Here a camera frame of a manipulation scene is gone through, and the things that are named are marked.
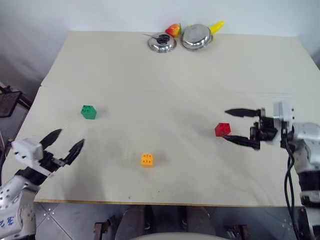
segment black cable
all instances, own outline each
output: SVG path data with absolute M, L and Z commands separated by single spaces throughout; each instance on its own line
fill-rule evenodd
M 294 196 L 294 189 L 293 189 L 293 184 L 292 184 L 292 178 L 291 178 L 291 169 L 295 164 L 295 158 L 294 155 L 290 149 L 289 143 L 288 143 L 288 138 L 287 138 L 287 128 L 285 128 L 285 138 L 283 139 L 285 143 L 285 149 L 288 152 L 289 158 L 288 158 L 288 163 L 287 163 L 287 171 L 285 173 L 284 177 L 284 195 L 285 195 L 285 202 L 286 206 L 289 211 L 289 215 L 292 221 L 292 227 L 293 231 L 295 234 L 295 237 L 297 240 L 300 239 L 299 237 L 299 231 L 295 223 L 295 196 Z M 289 203 L 289 197 L 288 197 L 288 180 L 289 180 L 289 187 L 290 187 L 290 194 L 291 194 L 291 205 Z

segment tabletop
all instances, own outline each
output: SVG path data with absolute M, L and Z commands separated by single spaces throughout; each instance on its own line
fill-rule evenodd
M 296 122 L 320 122 L 320 73 L 299 41 L 217 35 L 199 52 L 178 46 L 157 54 L 145 37 L 68 35 L 17 138 L 39 141 L 62 128 L 49 148 L 57 157 L 81 138 L 85 144 L 71 166 L 46 180 L 36 199 L 285 206 L 286 152 L 265 143 L 260 151 L 237 146 L 215 137 L 214 128 L 230 123 L 232 134 L 248 136 L 255 120 L 224 111 L 266 107 L 271 116 L 273 103 L 282 100 L 290 100 Z M 82 105 L 94 106 L 95 120 L 82 117 Z M 154 155 L 152 168 L 140 165 L 142 153 Z M 3 179 L 23 167 L 11 152 Z M 295 174 L 293 182 L 298 195 Z

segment lego brick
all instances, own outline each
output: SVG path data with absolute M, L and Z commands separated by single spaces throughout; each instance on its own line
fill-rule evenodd
M 229 123 L 220 122 L 214 129 L 216 137 L 223 137 L 231 132 Z
M 83 105 L 81 114 L 85 119 L 96 119 L 97 111 L 94 106 L 91 105 Z
M 141 165 L 143 167 L 152 167 L 154 165 L 154 156 L 150 153 L 142 153 Z

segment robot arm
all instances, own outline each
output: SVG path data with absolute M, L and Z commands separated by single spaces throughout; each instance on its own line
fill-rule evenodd
M 277 102 L 273 105 L 273 117 L 266 117 L 265 109 L 234 108 L 225 111 L 236 117 L 259 117 L 250 128 L 250 138 L 226 135 L 224 138 L 232 143 L 260 149 L 260 142 L 280 145 L 289 153 L 289 163 L 294 165 L 299 177 L 301 188 L 300 199 L 304 208 L 299 212 L 298 239 L 318 239 L 320 236 L 320 126 L 314 123 L 293 123 L 293 109 L 288 101 Z M 291 183 L 290 170 L 288 177 Z M 294 223 L 293 206 L 287 206 Z
M 61 131 L 51 132 L 40 143 L 31 139 L 12 142 L 16 159 L 28 167 L 19 170 L 0 187 L 0 239 L 35 239 L 34 200 L 40 185 L 60 167 L 70 165 L 84 145 L 82 139 L 70 149 L 66 158 L 54 158 L 45 149 L 57 140 Z

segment yellow cube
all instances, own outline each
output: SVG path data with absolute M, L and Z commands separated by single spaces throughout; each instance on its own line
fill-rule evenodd
M 152 167 L 154 165 L 154 156 L 151 153 L 142 153 L 141 165 L 143 167 Z

